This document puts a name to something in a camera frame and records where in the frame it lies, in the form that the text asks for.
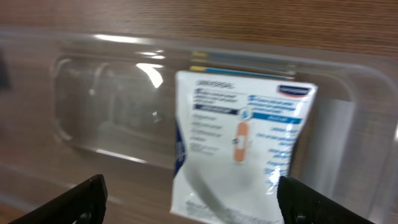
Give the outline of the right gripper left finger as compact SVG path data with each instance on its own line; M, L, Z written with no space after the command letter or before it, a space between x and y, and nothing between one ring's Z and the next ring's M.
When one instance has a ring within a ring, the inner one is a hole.
M108 191L96 174L9 224L102 224Z

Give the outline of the white plaster box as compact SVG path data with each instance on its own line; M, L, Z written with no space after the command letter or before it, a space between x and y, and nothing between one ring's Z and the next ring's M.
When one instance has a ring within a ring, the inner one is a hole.
M317 86L189 71L175 81L171 213L203 223L282 223L277 186Z

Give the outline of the blue VapoDrops lozenge box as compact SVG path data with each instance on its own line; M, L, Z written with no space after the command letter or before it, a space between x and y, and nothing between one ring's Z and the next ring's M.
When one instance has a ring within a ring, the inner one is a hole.
M295 65L271 59L192 52L191 71L294 80Z

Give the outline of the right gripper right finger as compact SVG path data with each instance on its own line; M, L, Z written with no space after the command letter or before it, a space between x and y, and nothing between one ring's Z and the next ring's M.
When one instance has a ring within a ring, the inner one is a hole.
M374 224L291 177L279 178L277 201L285 224Z

